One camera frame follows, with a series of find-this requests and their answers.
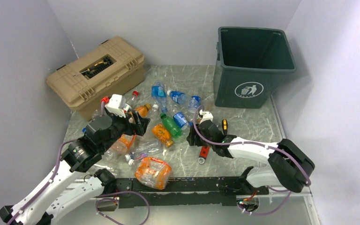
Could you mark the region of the blue label pepsi bottle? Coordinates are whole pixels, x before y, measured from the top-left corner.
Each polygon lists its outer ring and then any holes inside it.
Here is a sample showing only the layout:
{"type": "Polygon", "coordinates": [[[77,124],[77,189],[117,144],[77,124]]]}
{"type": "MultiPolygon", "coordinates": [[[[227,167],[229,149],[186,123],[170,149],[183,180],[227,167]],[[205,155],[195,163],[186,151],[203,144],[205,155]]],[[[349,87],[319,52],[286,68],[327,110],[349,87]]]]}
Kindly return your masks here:
{"type": "Polygon", "coordinates": [[[181,111],[176,112],[172,116],[172,118],[173,118],[174,122],[177,124],[177,126],[179,128],[181,128],[182,130],[185,130],[190,127],[190,122],[188,121],[188,119],[186,118],[186,116],[184,115],[183,112],[181,112],[181,111]]]}

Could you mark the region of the crushed clear blue label bottle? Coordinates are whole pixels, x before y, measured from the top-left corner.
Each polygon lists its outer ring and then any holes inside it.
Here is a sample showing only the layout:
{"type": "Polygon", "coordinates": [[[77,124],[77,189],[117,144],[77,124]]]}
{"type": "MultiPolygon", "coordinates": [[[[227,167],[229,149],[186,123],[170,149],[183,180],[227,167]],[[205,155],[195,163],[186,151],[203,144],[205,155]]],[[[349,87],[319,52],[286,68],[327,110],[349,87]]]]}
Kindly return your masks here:
{"type": "Polygon", "coordinates": [[[125,154],[125,159],[128,163],[130,161],[137,161],[145,157],[163,152],[164,145],[159,140],[142,143],[128,154],[125,154]]]}

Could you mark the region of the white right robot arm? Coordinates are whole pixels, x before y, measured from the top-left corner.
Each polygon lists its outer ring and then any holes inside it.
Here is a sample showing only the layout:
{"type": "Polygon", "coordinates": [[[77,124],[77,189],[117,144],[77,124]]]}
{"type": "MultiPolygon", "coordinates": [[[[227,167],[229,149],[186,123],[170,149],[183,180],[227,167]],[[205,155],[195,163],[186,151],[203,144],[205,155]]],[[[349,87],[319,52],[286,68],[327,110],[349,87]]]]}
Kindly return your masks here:
{"type": "Polygon", "coordinates": [[[211,120],[192,125],[186,140],[190,146],[208,146],[225,158],[246,158],[265,164],[250,166],[239,177],[240,190],[250,195],[262,186],[283,186],[300,193],[311,185],[313,161],[291,140],[256,142],[228,134],[228,122],[219,129],[211,120]]]}

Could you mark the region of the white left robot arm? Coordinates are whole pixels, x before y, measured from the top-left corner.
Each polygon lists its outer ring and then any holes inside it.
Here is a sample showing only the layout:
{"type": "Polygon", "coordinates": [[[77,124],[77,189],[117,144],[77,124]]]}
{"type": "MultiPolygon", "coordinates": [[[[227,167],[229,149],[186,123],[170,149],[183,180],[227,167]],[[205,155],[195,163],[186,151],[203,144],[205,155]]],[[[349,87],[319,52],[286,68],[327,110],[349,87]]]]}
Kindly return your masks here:
{"type": "Polygon", "coordinates": [[[121,116],[107,112],[95,117],[83,136],[63,143],[67,148],[59,149],[52,171],[25,198],[0,209],[0,218],[8,225],[36,224],[59,194],[100,161],[123,134],[143,136],[149,123],[150,118],[135,110],[121,116]]]}

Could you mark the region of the dark green trash bin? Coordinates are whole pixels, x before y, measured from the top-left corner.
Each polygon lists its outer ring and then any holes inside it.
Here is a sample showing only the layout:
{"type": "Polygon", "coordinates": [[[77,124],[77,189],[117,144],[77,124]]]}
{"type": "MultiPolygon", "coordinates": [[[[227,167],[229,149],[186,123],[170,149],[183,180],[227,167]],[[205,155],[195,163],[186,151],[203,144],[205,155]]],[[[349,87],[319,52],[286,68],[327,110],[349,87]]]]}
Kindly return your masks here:
{"type": "Polygon", "coordinates": [[[283,30],[219,27],[213,89],[217,107],[258,109],[296,71],[283,30]]]}

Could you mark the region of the orange juice bottle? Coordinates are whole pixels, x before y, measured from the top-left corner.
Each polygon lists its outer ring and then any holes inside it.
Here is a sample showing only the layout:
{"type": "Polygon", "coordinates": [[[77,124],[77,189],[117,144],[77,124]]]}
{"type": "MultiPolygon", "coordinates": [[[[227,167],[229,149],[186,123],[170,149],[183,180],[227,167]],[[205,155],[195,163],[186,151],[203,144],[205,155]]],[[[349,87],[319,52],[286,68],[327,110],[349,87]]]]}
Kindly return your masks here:
{"type": "Polygon", "coordinates": [[[146,103],[144,105],[138,106],[134,109],[134,111],[138,112],[138,114],[142,117],[147,117],[149,111],[151,109],[151,105],[149,103],[146,103]]]}

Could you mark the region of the small orange bottle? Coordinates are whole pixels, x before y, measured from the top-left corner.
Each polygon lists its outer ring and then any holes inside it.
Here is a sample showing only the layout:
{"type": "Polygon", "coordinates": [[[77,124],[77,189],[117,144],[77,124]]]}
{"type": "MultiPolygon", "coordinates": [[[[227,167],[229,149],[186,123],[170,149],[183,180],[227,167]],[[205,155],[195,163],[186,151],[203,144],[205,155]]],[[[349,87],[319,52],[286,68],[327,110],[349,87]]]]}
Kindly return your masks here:
{"type": "Polygon", "coordinates": [[[172,137],[163,124],[160,123],[154,126],[152,129],[152,133],[166,147],[169,148],[173,145],[172,137]]]}

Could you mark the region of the green plastic bottle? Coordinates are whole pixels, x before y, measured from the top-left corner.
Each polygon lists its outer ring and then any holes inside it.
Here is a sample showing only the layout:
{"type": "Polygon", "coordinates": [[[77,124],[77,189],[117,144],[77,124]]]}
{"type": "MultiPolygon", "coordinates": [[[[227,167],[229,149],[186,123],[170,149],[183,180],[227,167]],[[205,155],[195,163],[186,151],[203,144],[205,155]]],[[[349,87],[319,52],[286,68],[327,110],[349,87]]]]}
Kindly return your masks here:
{"type": "Polygon", "coordinates": [[[165,113],[160,114],[163,126],[170,133],[173,138],[178,138],[182,135],[181,128],[176,124],[173,118],[165,113]]]}

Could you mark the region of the large orange label bottle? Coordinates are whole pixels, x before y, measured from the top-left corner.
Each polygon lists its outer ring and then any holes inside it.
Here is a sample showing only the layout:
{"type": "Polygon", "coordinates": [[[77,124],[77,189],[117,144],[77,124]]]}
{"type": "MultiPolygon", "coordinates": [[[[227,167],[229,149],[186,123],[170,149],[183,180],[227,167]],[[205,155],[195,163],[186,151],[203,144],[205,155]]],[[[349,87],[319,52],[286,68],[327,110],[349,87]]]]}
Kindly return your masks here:
{"type": "Polygon", "coordinates": [[[128,154],[136,139],[136,135],[122,135],[104,154],[107,161],[119,159],[121,156],[128,154]]]}

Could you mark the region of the red cap clear bottle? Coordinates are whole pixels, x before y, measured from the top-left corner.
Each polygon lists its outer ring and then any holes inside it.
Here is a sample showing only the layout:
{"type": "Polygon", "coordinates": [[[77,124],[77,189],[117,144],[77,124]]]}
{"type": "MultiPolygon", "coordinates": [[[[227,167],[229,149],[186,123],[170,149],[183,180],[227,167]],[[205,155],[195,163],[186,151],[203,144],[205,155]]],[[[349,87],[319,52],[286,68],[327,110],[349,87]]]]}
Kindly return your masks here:
{"type": "Polygon", "coordinates": [[[138,101],[138,97],[139,97],[139,92],[134,90],[132,92],[132,95],[129,97],[129,99],[127,100],[127,103],[129,105],[135,105],[138,101]]]}

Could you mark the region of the yellow black screwdriver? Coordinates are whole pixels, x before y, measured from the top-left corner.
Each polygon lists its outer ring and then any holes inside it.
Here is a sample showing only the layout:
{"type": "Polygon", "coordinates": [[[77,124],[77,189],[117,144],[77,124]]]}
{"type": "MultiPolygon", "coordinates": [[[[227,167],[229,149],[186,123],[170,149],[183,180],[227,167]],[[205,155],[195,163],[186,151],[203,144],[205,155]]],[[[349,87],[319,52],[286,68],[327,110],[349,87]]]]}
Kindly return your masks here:
{"type": "Polygon", "coordinates": [[[223,130],[224,136],[226,136],[228,134],[228,122],[226,119],[222,120],[222,130],[223,130]]]}

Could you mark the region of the blue tinted water bottle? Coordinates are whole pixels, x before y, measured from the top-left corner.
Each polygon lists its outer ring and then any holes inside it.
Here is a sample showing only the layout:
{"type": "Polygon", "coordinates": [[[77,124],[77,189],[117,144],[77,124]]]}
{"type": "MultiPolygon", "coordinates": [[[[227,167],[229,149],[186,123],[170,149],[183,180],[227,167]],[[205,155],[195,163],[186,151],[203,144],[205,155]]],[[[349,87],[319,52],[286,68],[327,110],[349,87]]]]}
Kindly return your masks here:
{"type": "Polygon", "coordinates": [[[165,91],[165,85],[162,82],[154,82],[151,87],[151,96],[159,105],[161,112],[168,114],[167,95],[165,91]]]}

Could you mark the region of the small blue label bottle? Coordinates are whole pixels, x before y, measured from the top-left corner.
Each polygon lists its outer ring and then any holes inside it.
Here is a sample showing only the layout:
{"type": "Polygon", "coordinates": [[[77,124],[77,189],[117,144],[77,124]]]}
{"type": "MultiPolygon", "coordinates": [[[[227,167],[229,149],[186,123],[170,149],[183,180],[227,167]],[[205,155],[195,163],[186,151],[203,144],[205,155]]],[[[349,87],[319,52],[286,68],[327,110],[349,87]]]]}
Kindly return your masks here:
{"type": "Polygon", "coordinates": [[[194,95],[190,97],[190,101],[188,104],[188,111],[191,113],[195,113],[197,108],[200,106],[201,104],[201,97],[194,95]]]}

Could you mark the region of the blue label water bottle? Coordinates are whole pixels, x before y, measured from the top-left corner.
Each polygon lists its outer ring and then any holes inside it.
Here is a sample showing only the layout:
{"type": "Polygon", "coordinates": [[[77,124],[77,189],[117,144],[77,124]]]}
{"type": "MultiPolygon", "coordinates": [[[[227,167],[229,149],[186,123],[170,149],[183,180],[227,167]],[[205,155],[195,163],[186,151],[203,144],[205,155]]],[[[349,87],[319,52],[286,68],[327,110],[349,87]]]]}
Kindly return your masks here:
{"type": "Polygon", "coordinates": [[[188,96],[184,92],[177,90],[168,90],[167,95],[172,101],[179,105],[184,105],[188,100],[188,96]]]}

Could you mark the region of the crushed orange label jug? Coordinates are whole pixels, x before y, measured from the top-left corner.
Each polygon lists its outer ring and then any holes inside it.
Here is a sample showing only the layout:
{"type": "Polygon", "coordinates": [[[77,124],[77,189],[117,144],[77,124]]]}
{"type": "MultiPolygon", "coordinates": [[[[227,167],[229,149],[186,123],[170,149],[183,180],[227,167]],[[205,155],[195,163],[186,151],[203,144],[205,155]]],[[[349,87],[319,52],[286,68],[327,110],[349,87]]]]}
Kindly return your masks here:
{"type": "Polygon", "coordinates": [[[165,189],[172,174],[172,168],[166,162],[154,157],[137,160],[132,168],[141,184],[156,190],[165,189]]]}

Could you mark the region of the tan plastic toolbox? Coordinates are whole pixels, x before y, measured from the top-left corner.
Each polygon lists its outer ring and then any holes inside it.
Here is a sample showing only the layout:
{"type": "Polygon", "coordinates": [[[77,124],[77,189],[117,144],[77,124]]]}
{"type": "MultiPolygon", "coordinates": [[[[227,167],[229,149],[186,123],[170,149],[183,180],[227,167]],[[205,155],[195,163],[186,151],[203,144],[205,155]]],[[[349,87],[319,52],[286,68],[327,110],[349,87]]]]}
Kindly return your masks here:
{"type": "Polygon", "coordinates": [[[58,68],[46,82],[72,111],[89,120],[103,97],[123,95],[144,80],[144,64],[142,52],[115,36],[58,68]]]}

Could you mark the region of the red handled adjustable wrench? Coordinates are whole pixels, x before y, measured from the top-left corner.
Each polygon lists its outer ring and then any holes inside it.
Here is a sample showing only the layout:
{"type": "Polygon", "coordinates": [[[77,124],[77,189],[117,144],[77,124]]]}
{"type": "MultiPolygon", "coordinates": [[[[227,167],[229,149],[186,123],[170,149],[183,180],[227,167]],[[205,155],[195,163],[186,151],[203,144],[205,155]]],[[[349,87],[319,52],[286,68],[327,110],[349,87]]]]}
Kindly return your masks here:
{"type": "Polygon", "coordinates": [[[209,146],[202,146],[201,147],[201,150],[200,150],[200,154],[199,154],[199,157],[198,157],[198,163],[203,165],[206,161],[206,158],[208,156],[208,153],[209,153],[209,150],[210,150],[210,147],[209,146]]]}

